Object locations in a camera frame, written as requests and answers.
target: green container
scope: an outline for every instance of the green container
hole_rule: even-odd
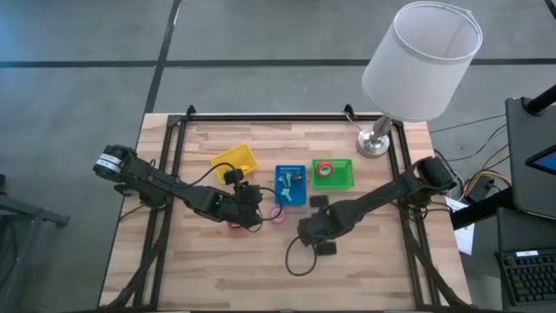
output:
[[[320,161],[329,161],[333,171],[330,176],[320,177],[316,174],[316,165]],[[355,186],[354,166],[350,159],[313,159],[313,187],[316,189],[347,189]]]

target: keyboard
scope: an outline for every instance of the keyboard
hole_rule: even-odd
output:
[[[556,248],[496,253],[512,305],[556,302]]]

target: wooden tabletop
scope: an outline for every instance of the wooden tabletop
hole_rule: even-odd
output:
[[[146,115],[137,145],[145,160],[158,162],[167,114]],[[359,123],[369,126],[370,122]],[[412,161],[433,154],[425,123],[407,123],[407,143]],[[308,194],[330,196],[330,202],[356,198],[392,180],[387,156],[366,159],[355,148],[358,130],[349,122],[199,122],[187,124],[180,177],[191,182],[210,168],[210,159],[247,143],[259,167],[246,179],[252,184],[275,186],[277,164],[303,164],[308,169]],[[171,151],[177,134],[172,137]],[[397,134],[400,170],[403,171]],[[173,162],[169,153],[168,170]],[[311,184],[313,158],[350,158],[355,186],[350,190],[314,190]],[[202,184],[227,191],[215,174]],[[274,208],[274,197],[264,194],[264,216]],[[138,205],[138,198],[125,200],[122,214]],[[303,277],[288,274],[284,257],[296,237],[297,221],[309,216],[308,205],[286,207],[287,221],[265,222],[257,233],[228,230],[197,216],[176,200],[164,274],[160,310],[384,310],[413,309],[406,252],[397,209],[384,206],[368,214],[355,229],[336,240],[338,254],[319,256],[314,271]],[[127,216],[117,228],[116,240],[101,304],[109,303],[137,269],[142,252],[148,209]],[[434,211],[425,221],[436,268],[452,289],[470,302],[467,283],[450,217]],[[304,271],[313,261],[310,248],[296,244],[290,252],[292,270]],[[149,295],[151,268],[146,288]],[[421,285],[427,293],[424,272]]]

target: blue box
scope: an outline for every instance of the blue box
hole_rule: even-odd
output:
[[[289,188],[289,196],[291,196],[292,201],[289,202],[288,199],[281,195],[284,190],[284,184],[278,180],[281,175],[286,175],[287,173],[298,174],[301,176],[300,181],[291,182],[291,187]],[[275,203],[279,204],[278,197],[281,200],[281,204],[284,206],[297,206],[305,205],[307,203],[307,175],[305,173],[305,165],[276,165],[275,170]]]

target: table lamp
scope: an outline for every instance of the table lamp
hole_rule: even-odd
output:
[[[357,150],[379,157],[392,119],[425,122],[442,114],[482,39],[471,11],[434,2],[401,8],[363,72],[365,102],[384,116],[360,132]]]

